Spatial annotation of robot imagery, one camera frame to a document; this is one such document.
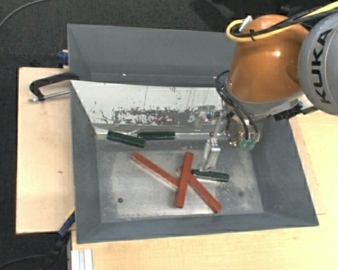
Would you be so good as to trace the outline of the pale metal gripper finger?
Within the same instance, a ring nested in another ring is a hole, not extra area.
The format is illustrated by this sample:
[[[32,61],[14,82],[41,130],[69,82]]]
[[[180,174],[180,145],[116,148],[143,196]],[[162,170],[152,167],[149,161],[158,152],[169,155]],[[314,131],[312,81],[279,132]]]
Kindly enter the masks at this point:
[[[202,130],[206,126],[214,125],[220,116],[220,112],[214,105],[199,106],[196,110],[196,130]]]
[[[203,170],[213,170],[221,153],[219,142],[216,139],[208,139],[204,147]]]

